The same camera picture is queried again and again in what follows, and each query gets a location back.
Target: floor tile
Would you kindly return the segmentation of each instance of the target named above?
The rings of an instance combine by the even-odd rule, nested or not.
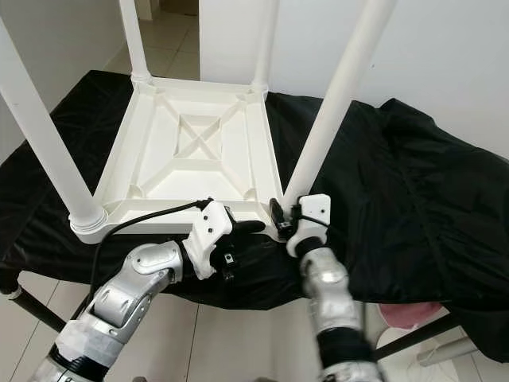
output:
[[[382,333],[389,327],[380,316],[377,304],[366,303],[365,307],[365,334],[369,342],[376,347]]]
[[[122,350],[107,382],[185,382],[198,305],[160,294],[142,324]]]
[[[200,58],[198,54],[178,52],[165,76],[181,80],[199,80]]]
[[[198,22],[197,16],[188,16],[186,14],[172,14],[170,12],[160,12],[153,23],[158,26],[175,27],[179,29],[188,29],[194,27]]]
[[[200,305],[188,382],[271,377],[271,312]]]
[[[57,281],[34,273],[22,272],[19,283],[44,304],[55,290]],[[0,298],[0,380],[8,381],[21,359],[37,325],[37,319],[11,301]]]
[[[446,332],[435,336],[435,340],[437,340],[440,345],[443,345],[455,340],[459,340],[463,337],[464,334],[461,332],[460,328],[452,328],[451,330],[447,330]]]
[[[69,319],[87,293],[87,286],[60,282],[49,307]],[[197,304],[162,294],[152,306],[137,332],[124,347],[107,375],[108,382],[131,382],[145,376],[150,382],[184,382],[191,352]],[[55,341],[56,332],[39,324],[12,382],[25,382],[37,369]]]
[[[309,300],[301,298],[272,310],[274,379],[309,382],[321,373]]]
[[[140,31],[144,46],[177,50],[188,31],[188,25],[162,25],[153,21],[140,21]]]
[[[179,50],[187,53],[200,52],[200,32],[198,29],[190,29],[187,32]]]
[[[87,292],[88,286],[84,284],[60,281],[48,307],[67,321]],[[56,335],[55,330],[42,322],[37,324],[37,328],[11,382],[26,382],[33,375],[41,361],[48,354]]]
[[[117,55],[107,63],[107,65],[104,67],[104,70],[107,72],[130,74],[131,66],[127,45],[124,45],[124,47],[117,53]]]
[[[164,76],[168,72],[169,67],[173,62],[173,58],[177,53],[172,49],[159,49],[150,47],[145,47],[144,51],[146,64],[150,74],[158,77]],[[104,70],[107,70],[108,72],[130,74],[131,66],[127,45],[119,52],[119,54],[117,54],[113,60],[108,63]]]
[[[476,365],[472,358],[472,354],[456,357],[453,359],[453,365],[460,382],[483,382],[477,372]]]
[[[481,352],[473,353],[472,359],[483,382],[507,382],[509,380],[509,364],[494,362]]]
[[[407,335],[408,331],[403,329],[391,329],[384,332],[380,338],[380,345],[386,345]],[[385,372],[389,381],[440,381],[460,382],[455,366],[450,361],[433,364],[429,367],[422,367],[416,356],[425,351],[438,347],[437,341],[429,339],[419,344],[407,347],[401,352],[384,357],[379,362],[380,368]]]
[[[164,76],[173,62],[177,51],[171,49],[145,48],[146,64],[150,74]]]

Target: black cloth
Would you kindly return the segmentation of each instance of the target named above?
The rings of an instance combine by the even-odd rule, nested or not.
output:
[[[128,76],[89,72],[52,113],[93,191],[132,87]],[[266,109],[286,187],[321,101],[270,93]],[[354,298],[442,302],[488,357],[509,361],[509,165],[440,130],[395,99],[352,103],[313,186],[332,198],[329,244],[350,273]],[[103,273],[139,244],[167,235],[114,236]],[[266,236],[234,239],[233,283],[218,275],[170,288],[227,309],[269,309],[302,296],[296,260]],[[29,146],[0,169],[0,264],[85,283],[94,246],[82,244]]]

